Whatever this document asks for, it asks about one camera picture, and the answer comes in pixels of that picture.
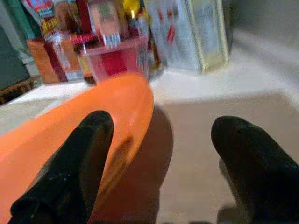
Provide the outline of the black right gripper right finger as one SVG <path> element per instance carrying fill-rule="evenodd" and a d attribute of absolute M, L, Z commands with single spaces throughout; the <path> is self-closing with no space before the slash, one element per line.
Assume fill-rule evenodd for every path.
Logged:
<path fill-rule="evenodd" d="M 299 165 L 265 130 L 221 116 L 211 139 L 251 222 L 298 223 Z"/>

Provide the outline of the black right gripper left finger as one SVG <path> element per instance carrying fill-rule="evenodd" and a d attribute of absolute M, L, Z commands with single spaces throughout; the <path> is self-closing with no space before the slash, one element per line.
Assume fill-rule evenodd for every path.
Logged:
<path fill-rule="evenodd" d="M 114 122 L 93 111 L 46 161 L 29 189 L 11 206 L 10 224 L 86 224 L 89 221 Z"/>

